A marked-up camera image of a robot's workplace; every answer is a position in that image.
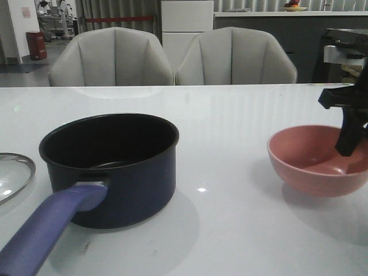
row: red container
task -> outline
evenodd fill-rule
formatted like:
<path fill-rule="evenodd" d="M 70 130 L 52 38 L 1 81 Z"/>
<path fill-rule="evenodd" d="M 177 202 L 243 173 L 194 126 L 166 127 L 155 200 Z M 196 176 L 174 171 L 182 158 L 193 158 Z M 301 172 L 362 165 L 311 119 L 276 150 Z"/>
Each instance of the red container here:
<path fill-rule="evenodd" d="M 43 32 L 27 32 L 30 59 L 39 60 L 47 57 Z"/>

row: saucepan handle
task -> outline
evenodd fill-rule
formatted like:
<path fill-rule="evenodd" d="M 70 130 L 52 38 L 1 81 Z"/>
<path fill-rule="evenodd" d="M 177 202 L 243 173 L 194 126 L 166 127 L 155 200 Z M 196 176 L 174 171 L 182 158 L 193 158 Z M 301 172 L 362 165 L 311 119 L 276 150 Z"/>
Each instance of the saucepan handle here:
<path fill-rule="evenodd" d="M 49 196 L 0 252 L 0 275 L 36 275 L 74 214 L 98 206 L 107 190 L 103 182 L 78 182 Z"/>

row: white countertop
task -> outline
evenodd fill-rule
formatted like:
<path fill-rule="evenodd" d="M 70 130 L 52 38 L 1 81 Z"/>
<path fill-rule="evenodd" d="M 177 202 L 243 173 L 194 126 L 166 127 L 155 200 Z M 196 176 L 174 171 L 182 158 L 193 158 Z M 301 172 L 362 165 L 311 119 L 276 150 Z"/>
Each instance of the white countertop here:
<path fill-rule="evenodd" d="M 285 17 L 285 16 L 368 16 L 368 11 L 250 11 L 250 12 L 214 12 L 215 17 Z"/>
<path fill-rule="evenodd" d="M 30 185 L 0 205 L 0 248 L 51 193 L 38 153 L 49 131 L 104 113 L 173 122 L 177 189 L 154 217 L 97 230 L 70 224 L 39 276 L 367 276 L 368 186 L 316 198 L 286 186 L 266 143 L 300 124 L 340 126 L 312 85 L 0 88 L 0 152 L 32 158 Z"/>

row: black saucepan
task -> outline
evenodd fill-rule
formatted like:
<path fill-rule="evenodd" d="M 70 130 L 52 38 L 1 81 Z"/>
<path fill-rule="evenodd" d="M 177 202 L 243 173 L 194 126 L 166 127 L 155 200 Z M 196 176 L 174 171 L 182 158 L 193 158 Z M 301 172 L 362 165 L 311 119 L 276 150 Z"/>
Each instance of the black saucepan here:
<path fill-rule="evenodd" d="M 117 228 L 160 211 L 175 190 L 177 128 L 147 114 L 104 114 L 42 139 L 54 193 L 0 252 L 0 275 L 35 275 L 71 220 Z"/>

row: white chair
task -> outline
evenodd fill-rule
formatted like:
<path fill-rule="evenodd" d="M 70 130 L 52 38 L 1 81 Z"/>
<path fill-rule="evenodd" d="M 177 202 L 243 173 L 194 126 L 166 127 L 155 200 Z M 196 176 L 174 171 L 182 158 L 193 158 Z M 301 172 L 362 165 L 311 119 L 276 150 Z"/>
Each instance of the white chair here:
<path fill-rule="evenodd" d="M 175 74 L 177 85 L 296 83 L 297 70 L 274 36 L 226 27 L 196 35 Z"/>
<path fill-rule="evenodd" d="M 54 63 L 51 86 L 173 85 L 174 74 L 152 33 L 120 27 L 74 37 Z"/>

